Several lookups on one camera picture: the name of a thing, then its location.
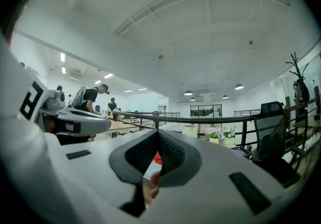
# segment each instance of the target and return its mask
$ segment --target man wearing black shirt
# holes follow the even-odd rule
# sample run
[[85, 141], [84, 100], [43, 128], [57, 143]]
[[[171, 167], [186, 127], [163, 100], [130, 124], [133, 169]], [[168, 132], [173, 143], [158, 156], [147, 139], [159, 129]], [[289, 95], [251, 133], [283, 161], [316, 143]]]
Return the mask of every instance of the man wearing black shirt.
[[92, 114], [96, 114], [95, 110], [92, 107], [92, 103], [96, 101], [98, 93], [103, 94], [109, 94], [108, 86], [105, 84], [102, 84], [100, 86], [86, 89], [86, 92], [84, 94], [84, 102], [81, 104], [81, 106], [77, 107], [76, 109], [84, 110]]
[[112, 98], [110, 99], [110, 103], [108, 104], [108, 107], [111, 109], [111, 110], [114, 110], [116, 107], [117, 107], [117, 104], [115, 103], [115, 98]]

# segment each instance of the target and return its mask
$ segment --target chair headrest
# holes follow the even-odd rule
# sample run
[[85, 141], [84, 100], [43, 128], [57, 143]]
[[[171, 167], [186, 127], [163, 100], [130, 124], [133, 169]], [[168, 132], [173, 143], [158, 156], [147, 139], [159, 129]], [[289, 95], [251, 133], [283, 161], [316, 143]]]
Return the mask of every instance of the chair headrest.
[[262, 116], [275, 116], [283, 113], [283, 108], [280, 102], [273, 101], [261, 104]]

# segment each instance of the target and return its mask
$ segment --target white ceiling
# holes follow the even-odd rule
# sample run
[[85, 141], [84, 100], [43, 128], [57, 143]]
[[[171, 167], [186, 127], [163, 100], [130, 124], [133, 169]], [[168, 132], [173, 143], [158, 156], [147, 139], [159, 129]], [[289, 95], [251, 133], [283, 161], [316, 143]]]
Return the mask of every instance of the white ceiling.
[[[189, 100], [187, 89], [234, 99], [280, 75], [291, 52], [302, 58], [320, 36], [302, 0], [33, 0], [17, 28], [179, 101]], [[74, 64], [97, 78], [97, 68]]]
[[[144, 94], [149, 92], [148, 89], [138, 90], [144, 87], [138, 86], [115, 75], [109, 78], [104, 78], [104, 76], [110, 72], [100, 70], [97, 67], [91, 66], [70, 56], [65, 56], [65, 62], [62, 62], [60, 59], [60, 52], [50, 48], [45, 51], [45, 56], [48, 67], [51, 71], [61, 73], [62, 67], [65, 67], [66, 77], [73, 80], [82, 81], [84, 84], [94, 86], [96, 81], [101, 80], [100, 84], [108, 85], [111, 92], [117, 92], [123, 95]], [[124, 91], [128, 90], [132, 90], [132, 92], [124, 93]]]

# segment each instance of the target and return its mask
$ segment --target orange object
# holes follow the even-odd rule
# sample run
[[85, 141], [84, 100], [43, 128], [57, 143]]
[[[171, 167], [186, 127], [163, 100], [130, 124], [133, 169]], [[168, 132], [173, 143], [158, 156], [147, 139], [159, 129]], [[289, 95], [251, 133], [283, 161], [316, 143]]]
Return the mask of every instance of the orange object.
[[161, 164], [162, 165], [162, 159], [161, 159], [161, 156], [159, 155], [159, 153], [157, 152], [155, 157], [154, 157], [154, 161], [158, 164]]

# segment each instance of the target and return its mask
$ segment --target office chair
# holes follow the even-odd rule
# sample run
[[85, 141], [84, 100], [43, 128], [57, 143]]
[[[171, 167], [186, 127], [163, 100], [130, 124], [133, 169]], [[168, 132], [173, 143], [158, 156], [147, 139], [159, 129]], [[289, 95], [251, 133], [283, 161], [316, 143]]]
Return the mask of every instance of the office chair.
[[[282, 105], [275, 101], [261, 105], [261, 113], [254, 120], [257, 149], [252, 152], [252, 162], [274, 176], [283, 187], [298, 182], [300, 175], [282, 159], [285, 152], [286, 115]], [[303, 156], [305, 151], [291, 148]]]

